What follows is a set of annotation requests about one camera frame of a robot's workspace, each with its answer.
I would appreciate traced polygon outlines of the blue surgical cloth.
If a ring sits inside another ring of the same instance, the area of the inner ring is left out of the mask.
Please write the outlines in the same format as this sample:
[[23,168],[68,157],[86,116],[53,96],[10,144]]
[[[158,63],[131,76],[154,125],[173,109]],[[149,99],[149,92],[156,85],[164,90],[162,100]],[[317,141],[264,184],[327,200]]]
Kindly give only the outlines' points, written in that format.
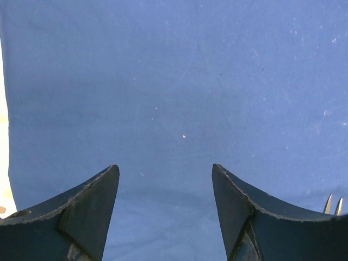
[[212,166],[347,199],[347,1],[1,1],[18,210],[116,164],[104,260],[225,260]]

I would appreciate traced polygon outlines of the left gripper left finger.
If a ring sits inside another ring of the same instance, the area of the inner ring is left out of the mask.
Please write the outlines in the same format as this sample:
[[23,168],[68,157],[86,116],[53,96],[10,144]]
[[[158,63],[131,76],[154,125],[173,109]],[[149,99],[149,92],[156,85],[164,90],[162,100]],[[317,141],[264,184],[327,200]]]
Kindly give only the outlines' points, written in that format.
[[102,260],[119,167],[1,219],[1,260]]

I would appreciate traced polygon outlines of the steel tweezers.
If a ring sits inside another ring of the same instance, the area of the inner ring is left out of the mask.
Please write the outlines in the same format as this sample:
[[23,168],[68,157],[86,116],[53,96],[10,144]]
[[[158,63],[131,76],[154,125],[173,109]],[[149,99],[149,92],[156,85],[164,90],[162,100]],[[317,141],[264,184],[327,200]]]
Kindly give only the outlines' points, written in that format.
[[332,194],[329,195],[329,197],[328,197],[328,199],[326,201],[323,213],[330,214],[331,204],[332,204]]
[[338,204],[336,206],[336,209],[335,209],[335,215],[336,216],[340,216],[341,213],[342,213],[342,210],[343,210],[343,198],[341,197],[338,201]]

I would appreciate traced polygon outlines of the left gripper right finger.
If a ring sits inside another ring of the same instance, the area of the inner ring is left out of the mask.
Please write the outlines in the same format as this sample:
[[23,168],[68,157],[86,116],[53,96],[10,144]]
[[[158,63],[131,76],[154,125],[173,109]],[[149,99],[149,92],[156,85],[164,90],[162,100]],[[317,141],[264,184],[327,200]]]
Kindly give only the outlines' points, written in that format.
[[347,215],[284,202],[220,164],[212,182],[227,260],[347,260]]

